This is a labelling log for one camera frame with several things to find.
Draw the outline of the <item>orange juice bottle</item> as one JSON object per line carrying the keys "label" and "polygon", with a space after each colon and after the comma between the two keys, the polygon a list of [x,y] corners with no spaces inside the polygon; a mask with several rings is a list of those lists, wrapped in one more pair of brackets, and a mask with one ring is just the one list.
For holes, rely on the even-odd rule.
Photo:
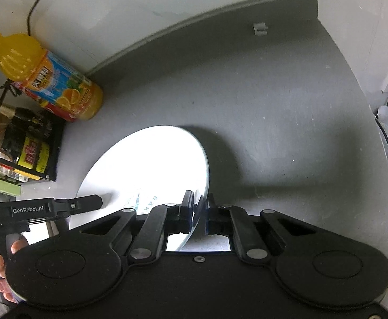
{"label": "orange juice bottle", "polygon": [[0,71],[72,118],[89,120],[103,105],[103,90],[83,73],[23,33],[0,33]]}

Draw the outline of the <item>red drink can lower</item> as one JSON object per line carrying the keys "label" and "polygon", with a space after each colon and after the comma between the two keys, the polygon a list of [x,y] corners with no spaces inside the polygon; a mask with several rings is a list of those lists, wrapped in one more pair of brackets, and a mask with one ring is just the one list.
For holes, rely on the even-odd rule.
{"label": "red drink can lower", "polygon": [[66,110],[64,110],[61,107],[55,106],[52,103],[46,101],[45,99],[42,99],[40,96],[37,94],[33,93],[32,91],[26,89],[21,83],[19,82],[13,82],[12,86],[16,89],[19,89],[21,92],[26,94],[28,97],[36,101],[44,110],[47,110],[51,112],[52,114],[56,115],[57,117],[60,117],[67,122],[74,122],[76,120],[75,117],[70,115],[70,113]]}

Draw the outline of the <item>white plate blue print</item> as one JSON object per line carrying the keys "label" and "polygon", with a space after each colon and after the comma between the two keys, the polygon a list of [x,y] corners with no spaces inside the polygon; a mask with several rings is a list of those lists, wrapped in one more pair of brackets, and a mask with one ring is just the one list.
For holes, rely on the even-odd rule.
{"label": "white plate blue print", "polygon": [[168,125],[144,128],[109,148],[95,162],[77,192],[99,195],[103,206],[71,217],[71,229],[125,208],[138,215],[153,207],[181,204],[193,192],[194,207],[203,204],[210,172],[205,150],[192,133]]}

